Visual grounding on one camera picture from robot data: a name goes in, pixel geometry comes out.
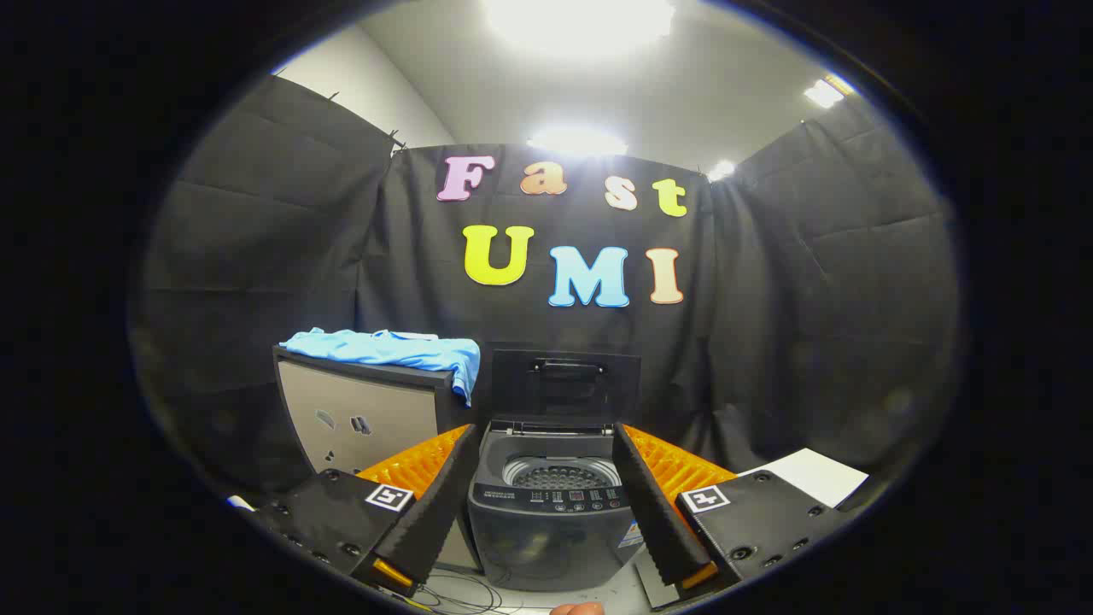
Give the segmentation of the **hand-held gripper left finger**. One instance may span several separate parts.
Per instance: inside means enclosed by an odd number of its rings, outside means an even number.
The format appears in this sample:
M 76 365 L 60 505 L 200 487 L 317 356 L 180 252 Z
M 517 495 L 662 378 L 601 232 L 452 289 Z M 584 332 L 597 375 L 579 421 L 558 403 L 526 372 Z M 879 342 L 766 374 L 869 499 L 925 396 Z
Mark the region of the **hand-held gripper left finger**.
M 465 512 L 479 436 L 460 425 L 360 472 L 317 472 L 256 521 L 334 573 L 413 598 Z

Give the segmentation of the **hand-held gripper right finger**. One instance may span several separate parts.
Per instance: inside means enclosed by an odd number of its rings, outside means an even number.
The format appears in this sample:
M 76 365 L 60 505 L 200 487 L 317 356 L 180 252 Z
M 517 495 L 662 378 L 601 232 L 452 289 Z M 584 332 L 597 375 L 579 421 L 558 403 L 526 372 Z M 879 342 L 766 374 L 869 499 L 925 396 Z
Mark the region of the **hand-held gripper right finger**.
M 780 570 L 846 523 L 781 471 L 734 474 L 632 425 L 614 425 L 612 459 L 661 581 L 684 595 Z

